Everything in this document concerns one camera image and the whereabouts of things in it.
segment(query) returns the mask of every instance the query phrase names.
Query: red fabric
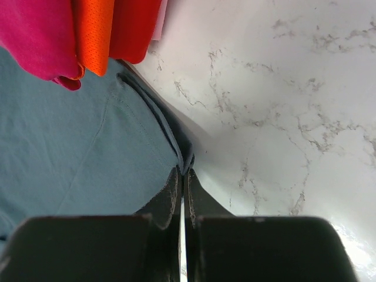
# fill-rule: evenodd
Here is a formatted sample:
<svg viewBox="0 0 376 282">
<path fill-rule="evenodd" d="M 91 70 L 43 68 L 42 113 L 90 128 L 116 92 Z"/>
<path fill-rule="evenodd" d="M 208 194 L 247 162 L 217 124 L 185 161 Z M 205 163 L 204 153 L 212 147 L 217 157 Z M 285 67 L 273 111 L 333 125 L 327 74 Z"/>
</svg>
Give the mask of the red fabric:
<svg viewBox="0 0 376 282">
<path fill-rule="evenodd" d="M 141 62 L 156 26 L 161 0 L 115 0 L 109 56 Z"/>
<path fill-rule="evenodd" d="M 27 72 L 80 88 L 71 0 L 1 0 L 0 46 Z"/>
</svg>

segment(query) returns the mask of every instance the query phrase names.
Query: blue-gray fabric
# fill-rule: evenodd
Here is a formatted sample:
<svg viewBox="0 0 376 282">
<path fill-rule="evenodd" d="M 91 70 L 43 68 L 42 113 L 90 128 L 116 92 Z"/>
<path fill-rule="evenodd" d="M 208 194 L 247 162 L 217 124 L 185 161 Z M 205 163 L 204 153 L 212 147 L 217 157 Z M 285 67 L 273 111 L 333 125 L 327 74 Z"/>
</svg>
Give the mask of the blue-gray fabric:
<svg viewBox="0 0 376 282">
<path fill-rule="evenodd" d="M 123 80 L 132 74 L 116 61 L 70 92 L 0 48 L 0 76 L 0 253 L 27 217 L 132 214 L 172 168 L 187 170 L 192 156 L 180 151 L 171 120 Z"/>
<path fill-rule="evenodd" d="M 165 104 L 163 104 L 154 91 L 132 72 L 129 72 L 128 70 L 125 71 L 122 73 L 121 78 L 124 82 L 135 89 L 144 99 L 145 103 L 149 105 L 170 141 L 171 146 L 176 152 L 179 160 L 180 172 L 186 174 L 189 167 L 193 165 L 193 147 L 191 141 L 182 130 L 176 116 Z"/>
</svg>

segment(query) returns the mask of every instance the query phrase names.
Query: orange shirt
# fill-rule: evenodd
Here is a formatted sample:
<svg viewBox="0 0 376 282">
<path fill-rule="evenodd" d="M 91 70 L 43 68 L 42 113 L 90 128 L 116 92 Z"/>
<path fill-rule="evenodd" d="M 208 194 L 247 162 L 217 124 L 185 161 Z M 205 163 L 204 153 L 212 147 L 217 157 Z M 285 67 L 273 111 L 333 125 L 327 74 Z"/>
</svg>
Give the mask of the orange shirt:
<svg viewBox="0 0 376 282">
<path fill-rule="evenodd" d="M 99 76 L 107 71 L 114 2 L 72 1 L 78 62 Z"/>
</svg>

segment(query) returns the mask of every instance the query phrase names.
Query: white marble surface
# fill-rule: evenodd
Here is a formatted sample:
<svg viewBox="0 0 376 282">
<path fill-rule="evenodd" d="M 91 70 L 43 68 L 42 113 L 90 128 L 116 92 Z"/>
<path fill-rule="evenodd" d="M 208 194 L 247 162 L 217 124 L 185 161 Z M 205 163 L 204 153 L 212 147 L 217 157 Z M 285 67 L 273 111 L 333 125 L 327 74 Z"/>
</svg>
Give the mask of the white marble surface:
<svg viewBox="0 0 376 282">
<path fill-rule="evenodd" d="M 222 205 L 323 217 L 376 281 L 376 1 L 170 0 L 136 68 Z"/>
</svg>

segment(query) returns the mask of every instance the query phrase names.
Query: folded clothes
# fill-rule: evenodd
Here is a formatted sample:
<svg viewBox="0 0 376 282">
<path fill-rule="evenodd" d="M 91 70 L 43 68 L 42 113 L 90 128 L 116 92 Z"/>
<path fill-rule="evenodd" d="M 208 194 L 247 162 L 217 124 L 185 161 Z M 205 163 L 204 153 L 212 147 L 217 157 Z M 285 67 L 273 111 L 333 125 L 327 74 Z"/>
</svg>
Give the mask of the folded clothes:
<svg viewBox="0 0 376 282">
<path fill-rule="evenodd" d="M 173 116 L 114 60 L 75 93 L 1 48 L 0 73 L 0 249 L 27 217 L 132 214 L 192 160 Z"/>
<path fill-rule="evenodd" d="M 72 1 L 78 61 L 99 76 L 107 70 L 114 1 Z"/>
<path fill-rule="evenodd" d="M 141 62 L 152 40 L 161 0 L 115 0 L 109 56 Z"/>
<path fill-rule="evenodd" d="M 162 0 L 162 3 L 160 4 L 157 23 L 153 32 L 152 40 L 160 40 L 162 37 L 162 28 L 165 21 L 164 18 L 166 16 L 167 1 L 168 0 Z"/>
<path fill-rule="evenodd" d="M 0 46 L 27 72 L 70 90 L 80 88 L 71 2 L 2 0 Z"/>
</svg>

